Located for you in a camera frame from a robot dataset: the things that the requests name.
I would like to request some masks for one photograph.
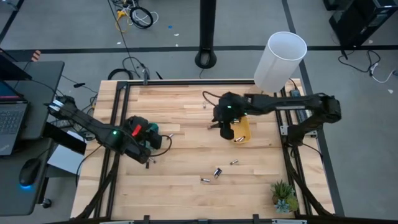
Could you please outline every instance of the potted plant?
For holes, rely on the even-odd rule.
[[[272,201],[277,213],[289,213],[299,209],[299,201],[294,195],[293,186],[280,180],[280,182],[271,185],[271,191],[273,193]]]

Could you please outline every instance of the wooden plank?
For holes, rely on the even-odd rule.
[[[294,80],[301,89],[299,79]],[[287,90],[293,88],[288,82]],[[98,95],[94,117],[109,122],[116,82],[104,81]],[[291,218],[293,214],[278,214],[272,204],[271,184],[287,174],[280,145],[275,114],[250,116],[252,139],[246,144],[234,144],[220,137],[219,130],[207,130],[213,118],[213,106],[206,103],[202,91],[217,95],[227,91],[238,94],[260,93],[252,85],[175,85],[134,86],[131,88],[127,117],[143,116],[157,123],[161,134],[174,134],[171,150],[155,157],[149,169],[127,156],[121,156],[114,199],[114,220],[185,220],[197,218],[231,219]],[[208,97],[212,102],[217,98]],[[122,100],[118,109],[120,119]],[[317,148],[316,140],[305,143]],[[163,140],[162,152],[169,145]],[[88,145],[86,154],[97,144]],[[319,155],[302,146],[299,148],[308,187],[325,208],[333,211],[329,189]],[[72,217],[78,215],[98,188],[103,149],[83,164],[76,192]],[[229,163],[239,162],[233,166]],[[215,179],[216,168],[223,173]],[[210,179],[210,183],[200,179]]]

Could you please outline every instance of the computer tower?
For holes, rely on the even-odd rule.
[[[361,46],[398,9],[398,0],[341,1],[329,23],[344,47]]]

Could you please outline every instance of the blue light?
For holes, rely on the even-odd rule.
[[[21,187],[22,190],[30,190],[32,188],[31,185],[28,186],[22,186],[21,184],[19,185]]]

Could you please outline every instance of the white cylinder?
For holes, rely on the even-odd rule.
[[[268,92],[277,92],[292,76],[307,53],[307,44],[291,32],[277,32],[269,39],[254,73],[254,83]]]

